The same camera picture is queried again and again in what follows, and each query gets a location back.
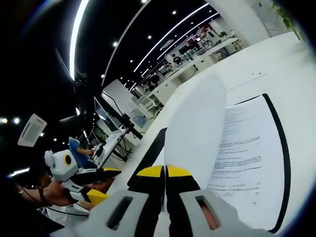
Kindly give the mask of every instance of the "white column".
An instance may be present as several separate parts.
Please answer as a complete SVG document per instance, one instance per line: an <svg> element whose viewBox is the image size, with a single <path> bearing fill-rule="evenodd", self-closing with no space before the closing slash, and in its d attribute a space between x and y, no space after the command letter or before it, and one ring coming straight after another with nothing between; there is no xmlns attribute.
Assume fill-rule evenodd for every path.
<svg viewBox="0 0 316 237"><path fill-rule="evenodd" d="M264 24L246 0L205 0L215 8L245 46L270 38Z"/></svg>

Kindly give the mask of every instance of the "black ceiling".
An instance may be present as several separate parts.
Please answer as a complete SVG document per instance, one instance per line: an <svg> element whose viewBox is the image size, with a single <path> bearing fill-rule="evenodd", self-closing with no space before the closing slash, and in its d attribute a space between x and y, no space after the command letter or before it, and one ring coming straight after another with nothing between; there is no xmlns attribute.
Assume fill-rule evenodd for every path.
<svg viewBox="0 0 316 237"><path fill-rule="evenodd" d="M41 7L49 3L50 9L42 12ZM5 39L1 54L0 117L8 118L9 123L0 124L0 144L5 149L3 154L10 170L36 163L42 159L45 150L65 149L67 143L63 145L62 142L67 141L73 131L85 129L90 132L94 113L92 93L82 87L74 90L74 83L56 54L58 51L68 67L73 20L79 4L80 0L29 0L6 1L1 6L6 21L2 34ZM118 46L105 85L120 77L123 77L123 83L128 79L140 81L140 72L149 66L148 61L156 62L160 47L133 73L142 58L174 25L204 4L203 0L152 0ZM76 49L77 69L87 74L86 82L90 88L102 89L101 74L114 50L112 44L119 40L141 6L140 0L90 0ZM205 7L176 28L160 46L214 13L211 6ZM148 35L152 36L151 40L147 39ZM75 118L76 107L82 108L85 116L62 126L59 120ZM45 135L34 148L18 147L20 132L32 113L48 122ZM19 125L11 123L15 117L21 119Z"/></svg>
<svg viewBox="0 0 316 237"><path fill-rule="evenodd" d="M118 46L105 78L105 85L121 77L123 77L123 83L130 80L130 86L133 85L132 80L141 81L140 72L145 71L150 66L148 62L157 63L156 59L161 54L159 46L164 45L170 39L176 39L175 35L182 36L193 26L216 13L211 6L207 6L187 19L166 37L137 72L133 73L149 50L173 26L205 3L203 0L187 2L182 0L152 0L133 22ZM81 72L86 72L92 78L100 79L113 52L113 42L119 40L140 7L140 0L126 1L124 5L119 1L103 3L91 1L88 4L78 36L76 63Z"/></svg>

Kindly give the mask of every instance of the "office desk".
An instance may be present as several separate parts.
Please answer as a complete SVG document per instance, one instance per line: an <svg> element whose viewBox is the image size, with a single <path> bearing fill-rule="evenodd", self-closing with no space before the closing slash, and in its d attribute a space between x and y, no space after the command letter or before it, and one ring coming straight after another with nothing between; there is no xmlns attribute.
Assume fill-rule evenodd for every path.
<svg viewBox="0 0 316 237"><path fill-rule="evenodd" d="M280 232L296 217L316 178L316 64L312 54L293 33L287 33L252 45L209 70L223 80L227 106L267 93L277 111L291 161L290 197ZM108 194L127 189L127 181L158 132L168 126L175 109L198 83L196 75L176 90Z"/></svg>
<svg viewBox="0 0 316 237"><path fill-rule="evenodd" d="M177 68L174 73L169 75L159 86L157 86L148 95L148 97L155 96L163 105L166 105L178 86L189 80L194 74L198 73L193 66L195 66L199 72L204 71L206 68L215 64L211 58L213 53L237 40L237 38L228 39L209 49L203 55L197 56L192 61L184 63L181 67Z"/></svg>

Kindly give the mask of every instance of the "cable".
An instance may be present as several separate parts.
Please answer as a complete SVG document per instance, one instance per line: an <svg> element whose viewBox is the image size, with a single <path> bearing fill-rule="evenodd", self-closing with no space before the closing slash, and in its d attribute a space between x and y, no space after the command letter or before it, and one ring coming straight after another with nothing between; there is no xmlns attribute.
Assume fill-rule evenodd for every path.
<svg viewBox="0 0 316 237"><path fill-rule="evenodd" d="M86 207L80 205L78 202L76 202L75 204L77 204L78 206L82 207L83 209L85 209L85 210L87 210L87 211L90 211L88 208L86 208Z"/></svg>
<svg viewBox="0 0 316 237"><path fill-rule="evenodd" d="M127 156L128 156L128 151L126 148L126 143L125 143L125 139L123 138L123 143L124 143L124 148L125 148L125 152L126 152L126 160L127 160Z"/></svg>
<svg viewBox="0 0 316 237"><path fill-rule="evenodd" d="M23 191L24 191L28 196L30 196L30 198L32 198L35 202L38 202L39 204L42 205L42 203L41 203L40 201L37 201L34 197L32 197L22 186L20 186L20 187L23 189ZM58 211L58 210L55 210L55 209L50 208L50 207L48 207L48 206L44 206L44 207L48 208L49 210L56 211L56 212L63 213L63 214L67 214L67 215L73 215L73 216L89 216L89 215L80 215L80 214L68 213L68 212L64 212L64 211Z"/></svg>
<svg viewBox="0 0 316 237"><path fill-rule="evenodd" d="M105 94L106 96L108 96L110 99L113 100L113 102L114 102L115 106L117 107L118 111L119 111L119 112L122 114L122 116L123 116L124 114L123 114L122 111L119 109L119 107L118 107L116 101L115 101L111 96L109 96L108 94L106 94L106 93L104 93L104 92L103 92L103 94Z"/></svg>

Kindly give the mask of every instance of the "white wall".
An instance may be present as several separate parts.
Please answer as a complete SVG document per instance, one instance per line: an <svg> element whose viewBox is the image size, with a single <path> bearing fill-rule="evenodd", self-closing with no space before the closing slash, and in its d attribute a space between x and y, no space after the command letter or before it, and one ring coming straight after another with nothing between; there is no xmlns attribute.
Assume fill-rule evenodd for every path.
<svg viewBox="0 0 316 237"><path fill-rule="evenodd" d="M227 24L223 17L212 20L209 22L209 24L218 35L222 31L225 31L227 34L229 34L229 32L232 30L232 27Z"/></svg>
<svg viewBox="0 0 316 237"><path fill-rule="evenodd" d="M130 115L130 113L136 108L136 104L132 101L133 95L118 79L105 87L103 92L110 95L116 101L119 109L124 114ZM112 99L103 93L102 97L120 114Z"/></svg>
<svg viewBox="0 0 316 237"><path fill-rule="evenodd" d="M289 32L282 19L272 9L272 0L246 0L246 2L256 12L272 37Z"/></svg>
<svg viewBox="0 0 316 237"><path fill-rule="evenodd" d="M246 0L205 0L232 27L245 46L270 38L265 25Z"/></svg>

